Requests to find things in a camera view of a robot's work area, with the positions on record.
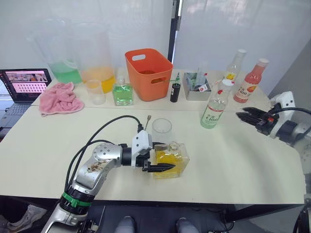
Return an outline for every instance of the green band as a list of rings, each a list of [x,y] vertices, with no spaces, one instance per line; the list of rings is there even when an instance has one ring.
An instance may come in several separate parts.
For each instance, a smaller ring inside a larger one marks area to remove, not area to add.
[[[77,207],[77,206],[91,206],[91,202],[84,202],[84,201],[80,201],[78,199],[73,198],[72,196],[69,196],[67,193],[63,193],[62,195],[67,201],[69,201],[71,203],[72,207]]]

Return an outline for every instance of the laptop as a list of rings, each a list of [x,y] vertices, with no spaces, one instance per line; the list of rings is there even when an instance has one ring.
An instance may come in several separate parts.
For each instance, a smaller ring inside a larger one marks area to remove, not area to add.
[[[47,69],[0,69],[0,79],[14,104],[0,120],[1,131],[7,132],[51,83]]]

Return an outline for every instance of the plastic cup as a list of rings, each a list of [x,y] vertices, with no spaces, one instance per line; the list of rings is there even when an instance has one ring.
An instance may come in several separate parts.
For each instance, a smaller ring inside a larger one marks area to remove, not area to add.
[[[154,120],[152,123],[152,140],[154,142],[170,143],[172,123],[164,118]]]
[[[103,93],[102,82],[99,80],[89,80],[85,83],[88,96],[92,103],[100,105],[105,103],[106,97]]]

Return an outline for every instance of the gray pants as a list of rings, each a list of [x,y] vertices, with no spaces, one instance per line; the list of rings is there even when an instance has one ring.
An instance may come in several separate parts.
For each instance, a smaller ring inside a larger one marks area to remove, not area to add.
[[[199,233],[198,229],[185,218],[180,218],[176,224],[178,233]],[[135,233],[135,222],[132,217],[126,216],[119,222],[115,233]]]

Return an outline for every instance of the orange plastic basket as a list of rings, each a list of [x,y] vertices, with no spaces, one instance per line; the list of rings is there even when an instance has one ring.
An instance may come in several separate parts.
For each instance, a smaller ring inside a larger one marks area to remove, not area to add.
[[[143,101],[166,97],[173,65],[155,49],[129,51],[125,54],[130,82]]]

